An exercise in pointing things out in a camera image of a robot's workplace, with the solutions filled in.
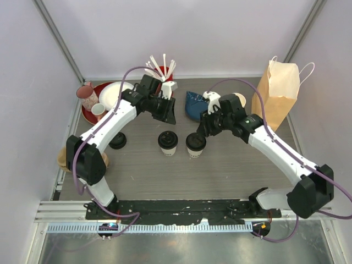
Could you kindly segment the black lid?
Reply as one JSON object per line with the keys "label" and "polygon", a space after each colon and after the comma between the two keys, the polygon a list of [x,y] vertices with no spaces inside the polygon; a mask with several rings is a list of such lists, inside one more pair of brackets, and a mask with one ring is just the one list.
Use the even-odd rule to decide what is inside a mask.
{"label": "black lid", "polygon": [[173,131],[163,131],[158,136],[158,144],[162,149],[173,149],[178,144],[178,136]]}
{"label": "black lid", "polygon": [[186,146],[192,151],[201,151],[206,147],[206,138],[199,133],[191,133],[186,137]]}

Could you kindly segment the white paper cup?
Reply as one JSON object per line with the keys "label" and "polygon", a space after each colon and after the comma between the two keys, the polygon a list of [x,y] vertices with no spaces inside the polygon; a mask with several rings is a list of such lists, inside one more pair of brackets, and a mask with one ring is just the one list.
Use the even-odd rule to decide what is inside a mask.
{"label": "white paper cup", "polygon": [[190,150],[188,148],[187,148],[187,150],[188,150],[188,153],[189,153],[190,157],[192,157],[192,158],[198,158],[203,152],[203,150],[201,150],[201,151],[192,151],[192,150]]}
{"label": "white paper cup", "polygon": [[166,149],[163,149],[163,148],[161,148],[161,150],[166,156],[172,156],[172,155],[175,154],[176,148],[177,148],[177,146],[172,148],[172,149],[169,149],[169,150],[166,150]]}

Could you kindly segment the stack of paper cups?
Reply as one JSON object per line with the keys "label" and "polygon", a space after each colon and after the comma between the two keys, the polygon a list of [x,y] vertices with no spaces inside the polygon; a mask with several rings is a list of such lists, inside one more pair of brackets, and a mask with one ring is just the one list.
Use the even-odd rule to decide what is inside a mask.
{"label": "stack of paper cups", "polygon": [[234,93],[240,100],[241,106],[244,108],[246,105],[246,98],[241,93]]}

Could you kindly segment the stack of black lids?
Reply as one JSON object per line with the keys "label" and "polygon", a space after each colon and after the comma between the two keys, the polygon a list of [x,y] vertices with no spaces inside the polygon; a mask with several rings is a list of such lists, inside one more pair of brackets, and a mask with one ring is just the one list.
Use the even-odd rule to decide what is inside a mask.
{"label": "stack of black lids", "polygon": [[127,137],[124,133],[119,132],[110,142],[109,147],[114,150],[122,149],[127,143]]}

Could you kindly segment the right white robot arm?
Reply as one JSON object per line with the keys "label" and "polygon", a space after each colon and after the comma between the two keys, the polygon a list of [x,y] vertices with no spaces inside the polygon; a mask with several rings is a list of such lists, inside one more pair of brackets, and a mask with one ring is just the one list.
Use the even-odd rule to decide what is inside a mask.
{"label": "right white robot arm", "polygon": [[220,96],[216,92],[204,92],[208,109],[200,114],[197,133],[207,138],[223,131],[232,134],[259,150],[288,178],[292,188],[262,188],[254,193],[248,209],[254,217],[263,216],[269,209],[292,210],[300,218],[307,219],[334,196],[334,187],[321,178],[323,173],[333,179],[333,171],[327,166],[317,166],[293,150],[266,127],[256,114],[248,115],[235,93]]}

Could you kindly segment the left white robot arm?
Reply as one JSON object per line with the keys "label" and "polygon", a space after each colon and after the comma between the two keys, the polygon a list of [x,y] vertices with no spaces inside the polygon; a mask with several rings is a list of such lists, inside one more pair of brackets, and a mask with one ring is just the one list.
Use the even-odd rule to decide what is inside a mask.
{"label": "left white robot arm", "polygon": [[112,219],[117,213],[117,197],[105,179],[107,166],[102,158],[113,138],[140,113],[149,112],[152,118],[168,124],[176,124],[174,116],[177,89],[175,81],[161,82],[144,75],[131,89],[120,89],[118,100],[90,130],[81,136],[70,136],[66,141],[67,167],[74,182],[82,182],[98,206],[104,219]]}

